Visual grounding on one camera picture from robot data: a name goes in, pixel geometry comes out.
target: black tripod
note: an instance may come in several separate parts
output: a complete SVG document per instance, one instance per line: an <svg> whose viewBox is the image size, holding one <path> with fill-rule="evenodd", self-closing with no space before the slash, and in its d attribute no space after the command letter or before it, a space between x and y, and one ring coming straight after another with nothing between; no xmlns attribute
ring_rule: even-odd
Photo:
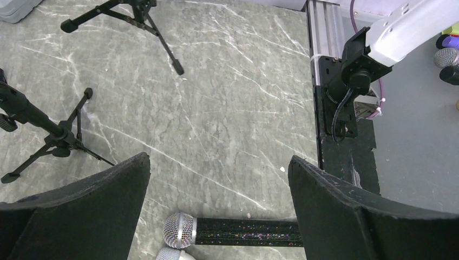
<svg viewBox="0 0 459 260"><path fill-rule="evenodd" d="M120 14L119 12L110 10L111 8L119 4L129 4L132 7L134 18L131 18L127 15ZM148 14L148 12L150 11L150 8L155 7L155 6L156 6L156 0L108 0L105 3L96 6L93 10L73 20L68 19L62 22L61 29L65 31L66 33L71 33L75 31L76 29L78 29L78 26L80 24L85 23L100 14L105 14L105 15L123 20L127 23L132 24L135 27L146 30L149 33L158 37L162 45L164 46L167 54L171 58L172 66L174 66L175 71L177 72L177 74L182 75L184 73L182 65L180 65L179 60L177 60L172 54L171 50L169 49L169 46L167 45L166 41L160 34L152 18ZM151 26L146 25L145 20L148 20Z"/></svg>
<svg viewBox="0 0 459 260"><path fill-rule="evenodd" d="M44 139L45 145L35 154L30 156L27 161L21 164L13 172L7 173L5 176L3 176L1 179L2 183L5 184L15 181L21 176L22 171L24 171L29 165L31 165L41 156L52 154L56 157L68 157L70 156L70 150L82 150L89 155L94 156L97 160L105 161L106 163L114 166L114 164L112 164L110 161L87 149L82 143L81 108L83 107L84 103L86 103L86 101L92 97L92 95L93 90L87 88L84 91L84 97L73 110L69 119L66 121L61 121L58 125L56 125L54 122L49 120L45 113L31 104L24 94L8 86L6 79L4 77L0 77L0 108L5 110L7 113L7 115L0 114L0 127L5 131L13 132L17 129L16 121L22 124L29 122L32 125L43 128L49 132L49 136ZM75 118L77 119L76 137L71 131L72 123Z"/></svg>

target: silver microphone grille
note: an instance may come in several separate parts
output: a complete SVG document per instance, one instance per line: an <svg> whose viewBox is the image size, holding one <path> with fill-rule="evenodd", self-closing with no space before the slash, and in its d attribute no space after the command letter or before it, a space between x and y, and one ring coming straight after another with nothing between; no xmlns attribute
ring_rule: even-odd
<svg viewBox="0 0 459 260"><path fill-rule="evenodd" d="M177 249L163 248L156 256L156 260L179 260L180 253L181 251Z"/></svg>
<svg viewBox="0 0 459 260"><path fill-rule="evenodd" d="M164 241L171 248L186 248L192 245L194 218L185 213L177 213L168 217L162 229Z"/></svg>
<svg viewBox="0 0 459 260"><path fill-rule="evenodd" d="M459 64L459 50L456 48L444 48L435 54L435 65L439 68L455 66Z"/></svg>

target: purple microphone ring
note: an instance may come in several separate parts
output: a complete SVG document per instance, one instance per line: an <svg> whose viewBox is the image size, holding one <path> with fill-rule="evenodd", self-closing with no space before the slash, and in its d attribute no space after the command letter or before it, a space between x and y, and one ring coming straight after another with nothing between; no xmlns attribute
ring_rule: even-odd
<svg viewBox="0 0 459 260"><path fill-rule="evenodd" d="M442 45L445 48L456 48L459 49L459 37L448 36L443 40Z"/></svg>

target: yellow object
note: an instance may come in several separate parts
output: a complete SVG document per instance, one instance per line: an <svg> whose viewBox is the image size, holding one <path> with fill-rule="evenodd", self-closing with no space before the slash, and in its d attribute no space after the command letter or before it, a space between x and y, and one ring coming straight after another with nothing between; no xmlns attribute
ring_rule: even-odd
<svg viewBox="0 0 459 260"><path fill-rule="evenodd" d="M442 34L453 34L453 35L459 35L459 23L455 23L453 26L450 28L444 30Z"/></svg>

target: gray marble surface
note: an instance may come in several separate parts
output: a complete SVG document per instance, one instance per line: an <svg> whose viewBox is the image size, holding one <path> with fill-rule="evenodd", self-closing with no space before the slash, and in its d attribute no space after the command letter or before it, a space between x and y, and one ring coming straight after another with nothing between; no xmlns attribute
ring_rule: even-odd
<svg viewBox="0 0 459 260"><path fill-rule="evenodd" d="M62 21L95 4L45 0L18 24L0 23L0 67L55 121L92 87L82 111L87 147L115 162L150 154L152 176L129 259L154 258L164 246L165 219L180 211L294 220L290 158L317 158L306 15L233 0L159 1L150 14L186 71L178 76L159 40L125 22L100 16L72 34L60 31ZM0 131L0 172L17 167L45 136L29 124ZM0 184L0 200L106 168L82 152L41 158L16 182ZM197 260L305 259L302 248L187 251Z"/></svg>

